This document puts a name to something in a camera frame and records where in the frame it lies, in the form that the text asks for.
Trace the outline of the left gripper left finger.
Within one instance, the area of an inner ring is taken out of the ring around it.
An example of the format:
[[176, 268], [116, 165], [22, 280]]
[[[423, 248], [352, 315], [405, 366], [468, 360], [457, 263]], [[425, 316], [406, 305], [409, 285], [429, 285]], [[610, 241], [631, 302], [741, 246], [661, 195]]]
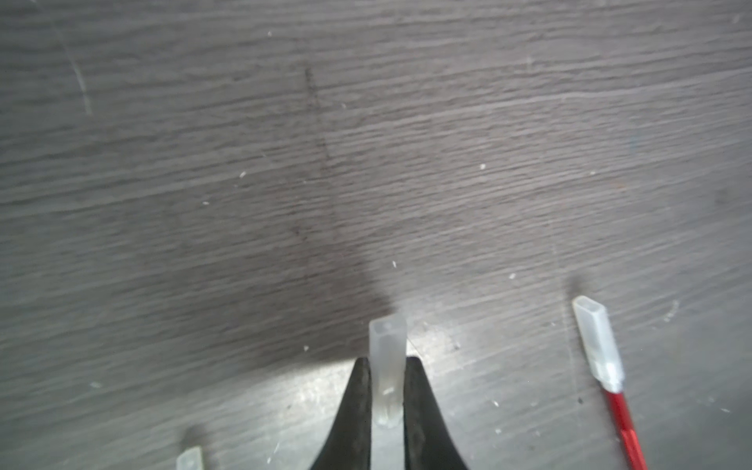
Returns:
[[372, 377], [368, 358], [358, 358], [328, 437], [310, 470], [371, 468]]

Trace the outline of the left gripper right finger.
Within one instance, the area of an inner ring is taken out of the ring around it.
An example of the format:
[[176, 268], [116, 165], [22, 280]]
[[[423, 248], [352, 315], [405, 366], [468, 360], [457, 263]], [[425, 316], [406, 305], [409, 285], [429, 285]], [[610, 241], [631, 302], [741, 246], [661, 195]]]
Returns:
[[409, 356], [405, 364], [403, 441], [407, 470], [468, 470], [417, 356]]

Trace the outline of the red knife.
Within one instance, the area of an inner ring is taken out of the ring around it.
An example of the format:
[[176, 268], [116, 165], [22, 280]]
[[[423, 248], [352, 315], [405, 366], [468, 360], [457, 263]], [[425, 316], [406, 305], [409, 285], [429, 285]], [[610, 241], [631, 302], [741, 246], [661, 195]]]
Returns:
[[607, 308], [584, 295], [572, 300], [591, 374], [603, 389], [631, 469], [648, 470], [624, 393], [625, 370]]

